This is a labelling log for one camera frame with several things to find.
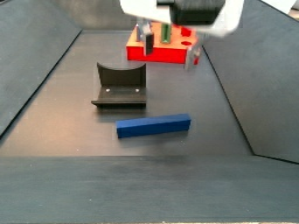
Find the red block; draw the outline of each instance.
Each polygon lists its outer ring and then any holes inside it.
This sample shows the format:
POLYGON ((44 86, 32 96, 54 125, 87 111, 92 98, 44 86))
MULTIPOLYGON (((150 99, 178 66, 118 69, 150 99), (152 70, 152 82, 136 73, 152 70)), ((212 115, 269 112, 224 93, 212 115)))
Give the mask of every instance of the red block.
POLYGON ((151 53, 150 55, 144 55, 144 43, 142 41, 136 42, 136 28, 134 29, 126 45, 127 59, 184 64, 187 48, 198 41, 195 31, 191 31, 190 37, 183 37, 182 27, 172 26, 171 44, 164 44, 160 42, 160 23, 152 23, 152 32, 154 53, 151 53))
POLYGON ((184 37, 190 37, 192 35, 192 30, 186 27, 182 27, 182 35, 184 37))

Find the small object on red base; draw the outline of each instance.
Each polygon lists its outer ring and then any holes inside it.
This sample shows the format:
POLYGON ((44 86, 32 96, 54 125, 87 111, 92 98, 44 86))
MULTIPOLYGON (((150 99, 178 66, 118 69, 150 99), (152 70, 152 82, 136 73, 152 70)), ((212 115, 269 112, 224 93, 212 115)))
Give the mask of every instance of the small object on red base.
POLYGON ((162 24, 162 43, 171 44, 172 26, 170 24, 162 24))
POLYGON ((186 27, 182 27, 182 36, 190 37, 191 35, 192 35, 192 30, 186 27))

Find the blue rectangular block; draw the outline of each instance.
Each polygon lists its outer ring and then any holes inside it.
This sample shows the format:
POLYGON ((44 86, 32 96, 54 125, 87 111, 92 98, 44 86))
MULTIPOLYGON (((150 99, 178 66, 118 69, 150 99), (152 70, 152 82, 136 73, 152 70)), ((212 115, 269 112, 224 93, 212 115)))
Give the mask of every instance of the blue rectangular block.
POLYGON ((188 130, 191 120, 188 114, 179 114, 116 121, 118 138, 188 130))

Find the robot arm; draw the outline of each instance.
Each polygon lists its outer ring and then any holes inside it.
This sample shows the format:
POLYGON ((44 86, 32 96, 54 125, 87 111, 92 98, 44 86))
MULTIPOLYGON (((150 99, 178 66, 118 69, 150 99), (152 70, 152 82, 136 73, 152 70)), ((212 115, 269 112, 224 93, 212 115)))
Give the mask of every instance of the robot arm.
MULTIPOLYGON (((182 0, 191 2, 204 2, 204 0, 182 0)), ((150 20, 172 24, 171 18, 171 1, 156 1, 156 0, 120 0, 120 6, 126 14, 147 18, 150 20)), ((239 26, 241 14, 243 9, 245 0, 226 0, 226 1, 206 1, 206 2, 226 2, 219 11, 219 15, 215 19, 214 24, 191 24, 186 27, 192 28, 196 32, 207 33, 211 36, 226 37, 232 33, 239 26)))
POLYGON ((208 36, 224 38, 239 27, 245 0, 120 0, 126 14, 196 31, 199 41, 190 46, 184 69, 199 58, 208 36))

